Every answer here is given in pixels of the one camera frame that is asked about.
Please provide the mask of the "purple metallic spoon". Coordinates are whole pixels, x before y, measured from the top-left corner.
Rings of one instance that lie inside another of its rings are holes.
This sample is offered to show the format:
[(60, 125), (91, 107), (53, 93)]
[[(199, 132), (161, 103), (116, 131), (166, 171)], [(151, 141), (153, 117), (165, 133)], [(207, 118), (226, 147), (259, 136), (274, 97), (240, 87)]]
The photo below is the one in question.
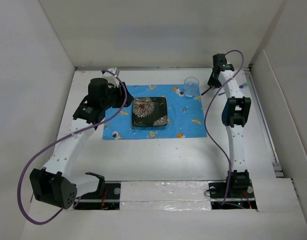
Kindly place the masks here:
[(205, 95), (208, 91), (210, 91), (213, 87), (208, 88), (207, 90), (205, 90), (203, 93), (201, 93), (200, 95), (203, 96)]

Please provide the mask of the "iridescent metallic fork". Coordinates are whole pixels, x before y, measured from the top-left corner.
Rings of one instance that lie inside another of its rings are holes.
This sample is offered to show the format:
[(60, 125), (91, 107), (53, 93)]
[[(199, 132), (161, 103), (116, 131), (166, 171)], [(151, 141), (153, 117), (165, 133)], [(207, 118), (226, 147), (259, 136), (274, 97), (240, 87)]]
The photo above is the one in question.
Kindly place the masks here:
[[(245, 83), (239, 85), (239, 88), (240, 88), (240, 89), (244, 89), (244, 88), (246, 88), (248, 85), (249, 85), (248, 82), (245, 82)], [(222, 95), (225, 95), (225, 94), (226, 94), (226, 93), (223, 91), (223, 92), (219, 93), (218, 96), (222, 96)]]

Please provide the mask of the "clear plastic cup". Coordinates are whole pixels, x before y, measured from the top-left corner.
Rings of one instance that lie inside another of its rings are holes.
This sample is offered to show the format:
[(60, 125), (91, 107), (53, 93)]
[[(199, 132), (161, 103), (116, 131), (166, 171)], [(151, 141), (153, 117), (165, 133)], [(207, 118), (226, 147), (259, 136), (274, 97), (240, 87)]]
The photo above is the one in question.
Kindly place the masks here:
[(199, 89), (200, 82), (195, 77), (187, 77), (184, 80), (184, 94), (187, 97), (193, 97), (196, 91)]

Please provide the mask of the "black floral square plate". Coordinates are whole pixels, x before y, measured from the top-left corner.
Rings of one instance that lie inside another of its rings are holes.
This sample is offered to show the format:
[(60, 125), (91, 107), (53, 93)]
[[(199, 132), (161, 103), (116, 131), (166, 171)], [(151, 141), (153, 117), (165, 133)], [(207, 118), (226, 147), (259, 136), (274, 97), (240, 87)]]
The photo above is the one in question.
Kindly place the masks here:
[(165, 127), (168, 124), (167, 99), (162, 97), (137, 97), (132, 102), (133, 127)]

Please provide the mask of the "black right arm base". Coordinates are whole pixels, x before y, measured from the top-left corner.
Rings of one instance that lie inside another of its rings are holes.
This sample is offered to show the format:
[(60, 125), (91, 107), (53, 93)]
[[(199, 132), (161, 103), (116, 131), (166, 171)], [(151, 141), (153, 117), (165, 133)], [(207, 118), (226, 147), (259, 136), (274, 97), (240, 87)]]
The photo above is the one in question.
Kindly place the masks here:
[(257, 210), (257, 203), (252, 182), (243, 188), (229, 188), (224, 204), (222, 204), (227, 189), (225, 181), (209, 181), (204, 195), (210, 199), (212, 210)]

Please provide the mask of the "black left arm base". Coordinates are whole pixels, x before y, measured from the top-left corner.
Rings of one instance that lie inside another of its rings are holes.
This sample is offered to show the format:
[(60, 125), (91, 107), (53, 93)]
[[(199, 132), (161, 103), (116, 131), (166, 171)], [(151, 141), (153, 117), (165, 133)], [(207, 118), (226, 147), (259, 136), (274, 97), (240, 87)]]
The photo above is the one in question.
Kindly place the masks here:
[(86, 172), (85, 175), (78, 180), (77, 200), (72, 208), (75, 210), (119, 210), (121, 182), (106, 181), (103, 175), (92, 172)]

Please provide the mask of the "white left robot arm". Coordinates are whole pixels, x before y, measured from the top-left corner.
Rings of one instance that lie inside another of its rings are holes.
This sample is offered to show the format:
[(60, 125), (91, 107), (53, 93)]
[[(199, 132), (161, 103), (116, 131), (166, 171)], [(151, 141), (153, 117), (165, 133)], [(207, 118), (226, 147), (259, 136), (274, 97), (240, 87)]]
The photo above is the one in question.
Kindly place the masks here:
[(96, 199), (104, 195), (102, 175), (86, 172), (74, 178), (71, 172), (84, 145), (106, 117), (106, 110), (121, 110), (132, 100), (126, 85), (116, 75), (91, 79), (87, 95), (72, 116), (68, 137), (41, 169), (34, 168), (29, 175), (37, 201), (67, 210), (85, 194)]

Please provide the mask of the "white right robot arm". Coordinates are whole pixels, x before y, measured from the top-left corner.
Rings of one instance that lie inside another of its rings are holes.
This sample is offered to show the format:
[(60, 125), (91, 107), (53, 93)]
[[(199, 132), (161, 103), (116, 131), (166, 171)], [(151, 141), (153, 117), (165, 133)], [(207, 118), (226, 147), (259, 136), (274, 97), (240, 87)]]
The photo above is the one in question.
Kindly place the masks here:
[(236, 197), (247, 190), (250, 184), (244, 151), (244, 129), (252, 101), (244, 96), (236, 81), (236, 75), (241, 69), (235, 70), (233, 65), (227, 62), (225, 53), (213, 55), (212, 60), (213, 67), (207, 85), (224, 90), (227, 97), (221, 114), (221, 122), (226, 129), (229, 146), (227, 156), (229, 168), (224, 193), (230, 197)]

